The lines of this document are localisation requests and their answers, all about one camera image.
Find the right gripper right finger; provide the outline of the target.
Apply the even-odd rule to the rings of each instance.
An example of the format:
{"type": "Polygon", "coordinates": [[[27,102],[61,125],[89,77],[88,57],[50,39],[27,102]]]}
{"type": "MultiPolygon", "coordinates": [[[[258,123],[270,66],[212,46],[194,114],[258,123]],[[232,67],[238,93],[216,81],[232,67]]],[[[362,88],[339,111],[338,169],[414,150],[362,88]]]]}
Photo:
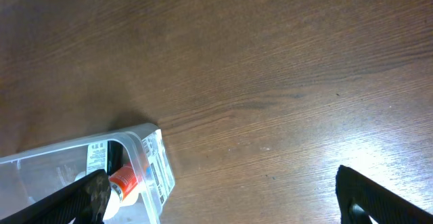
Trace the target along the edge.
{"type": "Polygon", "coordinates": [[[336,196],[342,223],[431,223],[432,215],[356,170],[341,165],[336,196]]]}

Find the orange tablet tube white cap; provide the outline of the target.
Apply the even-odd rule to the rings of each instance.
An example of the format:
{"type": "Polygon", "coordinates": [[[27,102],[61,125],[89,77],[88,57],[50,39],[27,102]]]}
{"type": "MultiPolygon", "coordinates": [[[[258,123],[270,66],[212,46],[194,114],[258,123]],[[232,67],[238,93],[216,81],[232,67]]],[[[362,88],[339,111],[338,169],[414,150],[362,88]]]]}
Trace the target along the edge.
{"type": "Polygon", "coordinates": [[[114,217],[121,207],[131,206],[139,197],[138,181],[131,163],[126,163],[109,177],[111,194],[103,220],[114,217]]]}

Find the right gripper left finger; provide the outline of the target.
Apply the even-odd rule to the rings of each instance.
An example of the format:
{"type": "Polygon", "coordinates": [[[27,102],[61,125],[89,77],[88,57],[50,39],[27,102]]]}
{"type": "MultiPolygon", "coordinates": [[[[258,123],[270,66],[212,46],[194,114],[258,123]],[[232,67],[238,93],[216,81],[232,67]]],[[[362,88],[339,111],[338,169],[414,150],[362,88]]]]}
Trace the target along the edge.
{"type": "Polygon", "coordinates": [[[99,169],[2,219],[1,224],[103,224],[110,195],[109,177],[99,169]]]}

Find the dark bottle white cap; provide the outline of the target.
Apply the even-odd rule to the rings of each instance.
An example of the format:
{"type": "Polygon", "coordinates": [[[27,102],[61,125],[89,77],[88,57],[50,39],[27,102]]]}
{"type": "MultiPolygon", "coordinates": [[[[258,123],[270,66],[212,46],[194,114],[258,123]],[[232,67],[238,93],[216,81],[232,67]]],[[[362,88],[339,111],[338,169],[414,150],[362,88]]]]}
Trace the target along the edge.
{"type": "Polygon", "coordinates": [[[108,165],[107,174],[113,175],[118,169],[122,167],[124,147],[117,141],[108,142],[108,165]]]}

